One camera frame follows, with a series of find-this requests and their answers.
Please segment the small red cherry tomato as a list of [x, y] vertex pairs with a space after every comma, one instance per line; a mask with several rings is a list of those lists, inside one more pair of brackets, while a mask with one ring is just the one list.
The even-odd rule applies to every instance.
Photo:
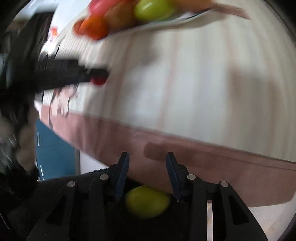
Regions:
[[90, 82], [96, 86], [102, 86], [105, 85], [107, 79], [107, 76], [95, 76], [90, 79]]

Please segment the dark orange tangerine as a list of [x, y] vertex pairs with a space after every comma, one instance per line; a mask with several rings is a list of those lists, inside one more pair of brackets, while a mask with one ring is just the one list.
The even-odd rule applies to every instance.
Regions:
[[78, 33], [97, 41], [107, 37], [110, 30], [102, 16], [89, 15], [80, 25]]

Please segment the dark brownish orange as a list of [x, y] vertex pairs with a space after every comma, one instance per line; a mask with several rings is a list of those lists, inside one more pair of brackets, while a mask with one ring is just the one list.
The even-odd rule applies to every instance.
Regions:
[[81, 36], [84, 35], [83, 31], [80, 30], [80, 27], [81, 27], [81, 25], [82, 25], [83, 22], [84, 22], [83, 19], [82, 19], [82, 20], [78, 20], [78, 21], [76, 21], [75, 24], [73, 25], [72, 29], [73, 29], [73, 31], [74, 31], [74, 33], [75, 33], [76, 35], [81, 35]]

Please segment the blue cabinet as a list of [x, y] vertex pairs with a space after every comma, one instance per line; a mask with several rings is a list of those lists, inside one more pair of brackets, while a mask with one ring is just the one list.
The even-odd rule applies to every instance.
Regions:
[[36, 122], [36, 162], [42, 181], [74, 176], [75, 149], [41, 121]]

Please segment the large red apple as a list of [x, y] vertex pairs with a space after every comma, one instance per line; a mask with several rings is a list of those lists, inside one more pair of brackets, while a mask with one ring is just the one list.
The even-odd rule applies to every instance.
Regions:
[[120, 3], [121, 0], [92, 0], [88, 6], [91, 15], [103, 16], [109, 9]]

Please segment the brownish red apple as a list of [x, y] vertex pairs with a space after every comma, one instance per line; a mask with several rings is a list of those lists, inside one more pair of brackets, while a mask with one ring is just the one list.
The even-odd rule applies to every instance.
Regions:
[[120, 1], [106, 12], [104, 21], [111, 32], [119, 32], [137, 25], [134, 16], [134, 8], [137, 3], [138, 1]]

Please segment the floral ceramic fruit plate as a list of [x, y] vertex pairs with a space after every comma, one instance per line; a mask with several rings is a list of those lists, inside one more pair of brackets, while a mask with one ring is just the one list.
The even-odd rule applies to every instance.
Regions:
[[213, 12], [213, 9], [207, 9], [198, 13], [191, 13], [191, 12], [186, 12], [182, 15], [179, 15], [178, 17], [163, 20], [163, 21], [158, 21], [158, 22], [150, 22], [146, 24], [141, 24], [129, 29], [121, 30], [118, 32], [111, 32], [108, 36], [112, 35], [118, 35], [121, 33], [131, 33], [131, 32], [136, 32], [136, 31], [143, 31], [143, 30], [153, 30], [153, 29], [159, 29], [159, 28], [170, 28], [170, 27], [175, 27], [179, 26], [182, 24], [189, 23], [193, 20], [196, 20], [200, 18], [201, 16], [204, 16], [208, 13]]

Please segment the green apple in plate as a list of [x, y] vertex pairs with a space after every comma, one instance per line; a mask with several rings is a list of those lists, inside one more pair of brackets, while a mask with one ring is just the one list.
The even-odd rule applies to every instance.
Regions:
[[177, 7], [171, 1], [140, 0], [134, 8], [134, 16], [142, 22], [163, 21], [173, 16]]

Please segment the striped tablecloth with cat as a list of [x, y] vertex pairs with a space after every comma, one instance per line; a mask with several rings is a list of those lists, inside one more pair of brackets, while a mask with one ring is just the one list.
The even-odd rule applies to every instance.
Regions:
[[248, 206], [295, 196], [295, 40], [263, 1], [227, 1], [176, 28], [100, 42], [68, 33], [59, 57], [110, 77], [45, 93], [41, 121], [106, 165], [171, 191], [165, 156], [201, 179], [229, 182]]

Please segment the red yellow striped apple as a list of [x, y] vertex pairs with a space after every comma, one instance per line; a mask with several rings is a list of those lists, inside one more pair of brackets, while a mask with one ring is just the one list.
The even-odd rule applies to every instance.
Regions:
[[175, 3], [182, 10], [191, 12], [210, 9], [214, 4], [211, 0], [175, 0]]

